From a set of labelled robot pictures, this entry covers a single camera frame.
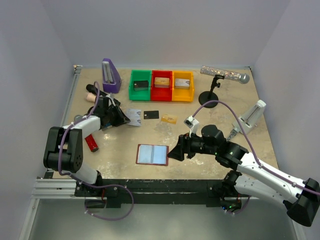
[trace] cable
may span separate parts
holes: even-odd
[[[124,187],[124,186],[122,186],[122,185],[118,185],[118,184],[110,184],[110,185],[96,186],[96,187],[99,187],[100,189],[101,189],[102,187],[103,187],[103,188],[118,187],[118,188],[125,189],[125,190],[129,193],[129,195],[130,195],[130,197],[131,197],[131,200],[132,200],[131,207],[130,207],[129,211],[128,211],[125,215],[120,216],[120,217],[104,217],[104,216],[99,216],[99,215],[96,215],[96,214],[90,212],[90,211],[88,210],[88,208],[87,208],[87,205],[84,205],[84,209],[85,209],[85,212],[86,212],[86,213],[90,214],[90,215],[93,216],[93,217],[96,217],[96,218],[102,219],[102,220],[106,220],[106,221],[119,221],[119,220],[124,219],[125,217],[127,217],[127,216],[131,213],[131,211],[132,211],[133,208],[134,208],[134,196],[133,196],[132,193],[129,191],[129,189],[127,189],[126,187]]]
[[[312,193],[312,194],[315,194],[315,195],[317,195],[317,196],[320,196],[320,192],[313,191],[313,190],[310,190],[310,189],[308,189],[308,188],[306,188],[306,187],[303,187],[303,186],[300,186],[300,185],[298,185],[298,184],[295,184],[293,181],[288,180],[288,179],[286,179],[285,177],[283,177],[283,176],[277,174],[276,172],[270,170],[269,168],[263,166],[263,165],[261,164],[260,160],[258,159],[258,156],[257,156],[257,154],[256,154],[256,151],[254,150],[254,147],[252,146],[252,144],[251,144],[251,142],[250,142],[250,140],[249,140],[249,138],[248,138],[248,136],[247,136],[244,128],[242,127],[242,124],[241,124],[241,122],[239,121],[236,113],[235,113],[235,112],[232,110],[232,108],[231,108],[228,104],[226,104],[225,102],[219,101],[219,100],[210,100],[210,101],[207,101],[207,102],[204,103],[202,106],[200,106],[200,107],[197,109],[197,111],[195,111],[195,113],[192,115],[192,117],[194,118],[194,117],[196,116],[196,114],[197,114],[205,105],[210,104],[210,103],[220,103],[220,104],[222,104],[222,105],[225,105],[225,106],[231,111],[231,113],[232,113],[233,116],[235,117],[237,123],[239,124],[239,127],[240,127],[240,129],[241,129],[241,131],[242,131],[242,133],[243,133],[243,136],[244,136],[245,140],[247,141],[247,143],[249,144],[249,147],[250,147],[250,149],[251,149],[251,151],[252,151],[252,154],[253,154],[253,156],[254,156],[254,159],[255,159],[256,163],[259,165],[259,167],[261,167],[262,169],[266,170],[268,173],[276,176],[277,178],[279,178],[279,179],[281,179],[281,180],[283,180],[283,181],[285,181],[285,182],[287,182],[287,183],[289,183],[289,184],[291,184],[291,185],[293,185],[293,186],[296,186],[296,187],[299,188],[299,189],[302,189],[302,190],[307,191],[307,192],[309,192],[309,193]]]
[[[99,86],[99,83],[97,81],[94,82],[93,84],[94,86],[96,86],[97,88],[97,93],[96,95],[97,96],[100,96],[100,86]],[[92,212],[88,211],[87,209],[87,206],[84,205],[84,208],[86,210],[86,213],[89,213],[91,216],[94,216],[98,219],[102,219],[102,220],[107,220],[107,221],[118,221],[118,220],[121,220],[121,219],[124,219],[125,217],[127,217],[131,211],[133,210],[134,208],[134,205],[135,205],[135,202],[134,202],[134,196],[133,194],[129,191],[129,189],[127,189],[126,187],[122,186],[122,185],[118,185],[118,184],[109,184],[109,185],[104,185],[104,186],[95,186],[95,185],[92,185],[90,183],[87,183],[85,181],[81,181],[80,179],[78,179],[77,177],[75,177],[74,175],[72,175],[72,173],[70,172],[66,172],[66,173],[63,173],[62,172],[62,167],[61,167],[61,162],[62,162],[62,153],[63,153],[63,146],[65,144],[65,141],[66,141],[66,137],[67,137],[67,134],[68,132],[70,131],[70,129],[72,129],[74,126],[76,126],[78,123],[88,119],[95,111],[96,107],[98,106],[98,101],[99,101],[99,97],[96,97],[95,98],[95,103],[94,103],[94,106],[93,108],[91,109],[91,111],[89,112],[88,115],[85,115],[83,116],[83,118],[81,118],[80,120],[78,121],[75,121],[75,122],[72,122],[67,128],[66,130],[64,131],[63,135],[62,135],[62,139],[61,139],[61,143],[60,143],[60,149],[59,149],[59,156],[58,156],[58,172],[61,176],[65,176],[65,175],[68,175],[70,176],[72,179],[76,180],[77,182],[79,182],[79,184],[83,184],[83,185],[86,185],[90,188],[94,188],[94,189],[105,189],[105,188],[109,188],[109,187],[118,187],[118,188],[123,188],[125,189],[130,197],[131,197],[131,200],[132,200],[132,203],[131,203],[131,207],[129,209],[129,211],[121,216],[121,217],[115,217],[115,218],[109,218],[109,217],[103,217],[103,216],[99,216],[99,215],[96,215],[96,214],[93,214]]]

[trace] yellow bin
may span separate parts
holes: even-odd
[[[176,79],[189,79],[190,88],[175,88]],[[173,102],[193,102],[195,95],[194,73],[192,71],[172,71],[172,101]]]

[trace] table surface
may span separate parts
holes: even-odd
[[[159,119],[145,120],[141,114],[141,127],[121,125],[94,132],[92,135],[99,150],[90,152],[86,142],[83,141],[84,161],[100,171],[105,179],[223,179],[230,169],[221,166],[212,155],[196,154],[192,159],[185,159],[182,162],[169,158],[168,166],[136,164],[138,144],[166,145],[169,146],[169,150],[176,146],[178,136],[189,131],[184,124],[185,118],[200,107],[198,97],[203,91],[210,90],[213,77],[200,74],[199,69],[183,70],[193,71],[195,88],[193,102],[130,101],[128,87],[131,70],[118,69],[122,85],[115,98],[121,102],[121,109],[124,113],[127,109],[140,109],[142,112],[158,110]],[[249,83],[240,84],[231,80],[221,80],[220,88],[214,89],[214,92],[220,101],[227,103],[239,116],[251,108],[259,97],[250,69],[234,69],[234,71],[248,74]],[[83,115],[93,106],[92,102],[85,100],[85,93],[86,85],[93,84],[94,81],[102,84],[102,70],[100,68],[82,69],[72,93],[68,123],[73,121],[75,115]],[[162,114],[178,116],[177,123],[160,121]],[[202,127],[214,124],[225,137],[233,129],[232,123],[235,120],[231,112],[222,104],[214,108],[203,108],[196,115],[196,119],[200,122],[198,135],[201,135]],[[248,137],[258,157],[278,168],[264,117],[258,121],[257,127],[248,134]],[[238,133],[232,141],[250,150],[242,134]],[[61,178],[57,172],[53,177]]]

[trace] microphone stand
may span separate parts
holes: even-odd
[[[211,83],[210,91],[204,91],[199,95],[198,100],[201,105],[203,105],[206,102],[211,101],[211,100],[219,100],[218,96],[214,93],[214,89],[215,89],[215,87],[220,88],[220,82],[218,82],[218,80],[220,80],[220,79],[225,79],[225,76],[215,75],[212,80],[212,83]],[[212,102],[212,103],[205,105],[204,107],[207,109],[212,109],[215,106],[217,106],[217,104],[218,104],[217,102]]]

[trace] white wall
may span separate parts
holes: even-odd
[[[291,0],[253,67],[279,168],[320,181],[320,1]],[[309,240],[320,237],[320,213]]]
[[[39,0],[0,1],[0,238],[16,240],[72,65]]]
[[[72,63],[251,66],[290,0],[41,0]]]

